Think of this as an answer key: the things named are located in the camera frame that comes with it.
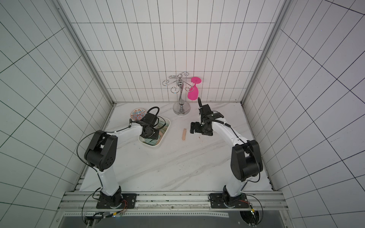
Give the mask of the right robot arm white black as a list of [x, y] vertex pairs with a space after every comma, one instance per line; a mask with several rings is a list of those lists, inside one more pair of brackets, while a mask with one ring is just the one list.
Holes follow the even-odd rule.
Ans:
[[223, 187], [223, 194], [228, 198], [237, 198], [246, 182], [251, 177], [260, 177], [263, 164], [259, 144], [255, 140], [248, 140], [227, 123], [220, 112], [213, 111], [208, 104], [202, 104], [198, 98], [200, 122], [192, 122], [190, 133], [213, 136], [217, 133], [232, 147], [231, 171], [233, 177]]

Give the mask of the peach folding fruit knife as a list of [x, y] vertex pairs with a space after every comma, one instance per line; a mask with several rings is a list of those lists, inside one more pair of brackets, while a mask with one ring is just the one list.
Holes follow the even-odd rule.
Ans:
[[187, 129], [184, 128], [183, 132], [182, 132], [182, 140], [185, 141], [186, 140], [186, 134], [187, 134]]

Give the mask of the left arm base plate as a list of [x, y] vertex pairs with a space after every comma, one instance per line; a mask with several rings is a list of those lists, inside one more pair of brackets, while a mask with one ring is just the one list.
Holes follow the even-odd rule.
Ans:
[[135, 193], [117, 193], [114, 196], [106, 196], [101, 193], [96, 208], [97, 209], [134, 209], [137, 194]]

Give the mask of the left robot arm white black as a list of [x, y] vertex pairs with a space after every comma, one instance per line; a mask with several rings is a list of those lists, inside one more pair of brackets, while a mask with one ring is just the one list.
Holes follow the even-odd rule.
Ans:
[[91, 133], [92, 139], [84, 153], [85, 164], [94, 169], [101, 183], [101, 195], [105, 197], [117, 196], [120, 186], [117, 183], [113, 164], [116, 160], [118, 142], [134, 137], [146, 140], [158, 140], [160, 131], [166, 126], [158, 126], [160, 108], [150, 108], [140, 120], [130, 120], [126, 128], [116, 131], [98, 130]]

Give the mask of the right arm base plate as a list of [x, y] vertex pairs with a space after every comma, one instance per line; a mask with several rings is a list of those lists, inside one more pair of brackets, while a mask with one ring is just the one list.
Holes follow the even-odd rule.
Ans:
[[212, 209], [248, 209], [249, 203], [244, 193], [231, 197], [227, 193], [211, 193], [208, 200]]

